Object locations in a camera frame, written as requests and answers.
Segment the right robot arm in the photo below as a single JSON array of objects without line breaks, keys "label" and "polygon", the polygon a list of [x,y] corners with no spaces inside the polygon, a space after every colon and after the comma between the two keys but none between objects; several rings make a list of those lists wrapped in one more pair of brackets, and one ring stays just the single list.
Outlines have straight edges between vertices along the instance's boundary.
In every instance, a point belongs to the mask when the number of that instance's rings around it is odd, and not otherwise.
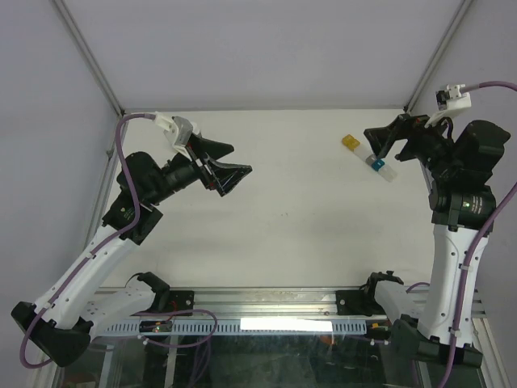
[{"label": "right robot arm", "polygon": [[364,131],[377,158],[404,141],[396,160],[416,159],[431,173],[434,259],[425,305],[419,311],[392,272],[372,273],[361,288],[361,302],[371,313],[385,312],[395,352],[416,361],[478,368],[482,354],[473,345],[471,323],[475,283],[502,210],[487,182],[511,135],[489,121],[474,120],[453,138],[451,118],[427,120],[402,114],[385,127]]}]

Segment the weekly pill organizer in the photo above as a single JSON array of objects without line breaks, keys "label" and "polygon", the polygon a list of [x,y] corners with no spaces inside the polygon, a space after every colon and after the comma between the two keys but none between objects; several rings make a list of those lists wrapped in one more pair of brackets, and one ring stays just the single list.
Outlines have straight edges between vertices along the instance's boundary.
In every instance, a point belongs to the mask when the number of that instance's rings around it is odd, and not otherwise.
[{"label": "weekly pill organizer", "polygon": [[378,158],[366,145],[352,135],[347,134],[342,139],[342,144],[387,182],[393,182],[397,178],[397,172],[389,164]]}]

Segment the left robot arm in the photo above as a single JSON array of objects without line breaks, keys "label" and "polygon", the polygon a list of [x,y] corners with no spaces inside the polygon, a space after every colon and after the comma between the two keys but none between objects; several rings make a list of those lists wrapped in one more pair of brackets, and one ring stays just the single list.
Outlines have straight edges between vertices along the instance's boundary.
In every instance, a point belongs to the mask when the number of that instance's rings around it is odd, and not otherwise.
[{"label": "left robot arm", "polygon": [[195,182],[219,196],[229,194],[252,172],[250,165],[225,163],[232,145],[191,135],[186,152],[160,167],[143,151],[124,159],[116,178],[120,194],[104,215],[84,252],[48,292],[35,302],[19,302],[11,316],[51,363],[73,364],[93,339],[128,316],[173,310],[170,286],[152,272],[143,272],[123,291],[100,302],[92,297],[117,265],[148,237],[162,218],[158,206]]}]

